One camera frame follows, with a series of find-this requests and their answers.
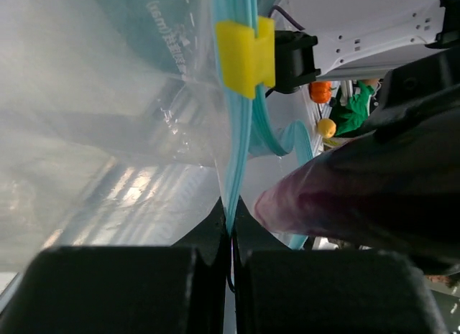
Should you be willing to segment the clear zip top bag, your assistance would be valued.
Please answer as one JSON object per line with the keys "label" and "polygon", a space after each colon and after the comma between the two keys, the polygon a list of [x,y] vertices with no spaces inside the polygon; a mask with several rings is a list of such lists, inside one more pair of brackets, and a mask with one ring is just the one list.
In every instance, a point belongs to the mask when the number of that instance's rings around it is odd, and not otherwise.
{"label": "clear zip top bag", "polygon": [[1,0],[1,269],[170,245],[311,155],[302,94],[226,89],[214,26],[288,0]]}

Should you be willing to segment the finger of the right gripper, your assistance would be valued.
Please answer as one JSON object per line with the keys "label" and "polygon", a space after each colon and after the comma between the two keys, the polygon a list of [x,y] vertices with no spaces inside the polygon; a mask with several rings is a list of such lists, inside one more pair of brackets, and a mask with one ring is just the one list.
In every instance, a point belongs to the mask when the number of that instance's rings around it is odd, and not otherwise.
{"label": "finger of the right gripper", "polygon": [[387,146],[375,248],[459,263],[459,51],[390,71],[363,136]]}

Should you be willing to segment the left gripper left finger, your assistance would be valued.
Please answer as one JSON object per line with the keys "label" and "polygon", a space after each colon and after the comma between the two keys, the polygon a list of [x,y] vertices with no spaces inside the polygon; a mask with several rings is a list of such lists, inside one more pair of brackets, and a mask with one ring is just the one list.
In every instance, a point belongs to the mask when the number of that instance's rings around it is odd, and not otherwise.
{"label": "left gripper left finger", "polygon": [[1,315],[3,333],[221,333],[224,208],[172,246],[41,251]]}

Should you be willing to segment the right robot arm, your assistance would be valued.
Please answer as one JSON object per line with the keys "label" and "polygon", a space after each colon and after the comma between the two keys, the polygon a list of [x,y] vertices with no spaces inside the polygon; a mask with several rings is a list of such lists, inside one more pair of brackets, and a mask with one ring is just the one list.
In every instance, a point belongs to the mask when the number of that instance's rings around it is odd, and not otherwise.
{"label": "right robot arm", "polygon": [[319,32],[313,64],[340,65],[408,45],[434,53],[389,71],[353,138],[254,204],[273,232],[398,251],[430,275],[459,270],[459,0],[415,0],[375,20]]}

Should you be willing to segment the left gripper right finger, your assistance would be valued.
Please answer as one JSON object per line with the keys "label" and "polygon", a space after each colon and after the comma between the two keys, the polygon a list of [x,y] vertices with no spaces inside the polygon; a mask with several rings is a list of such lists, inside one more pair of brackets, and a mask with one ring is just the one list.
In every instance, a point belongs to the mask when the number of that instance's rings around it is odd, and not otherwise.
{"label": "left gripper right finger", "polygon": [[421,272],[388,251],[289,249],[243,201],[232,233],[239,333],[446,333]]}

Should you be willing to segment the purple eggplant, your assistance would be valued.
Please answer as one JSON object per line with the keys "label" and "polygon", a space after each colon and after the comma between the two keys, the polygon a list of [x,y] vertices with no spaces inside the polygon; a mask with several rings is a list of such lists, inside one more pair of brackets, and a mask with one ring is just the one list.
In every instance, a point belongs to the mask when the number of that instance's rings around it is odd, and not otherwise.
{"label": "purple eggplant", "polygon": [[267,230],[337,238],[379,246],[379,175],[387,146],[366,135],[330,149],[297,168],[254,202]]}

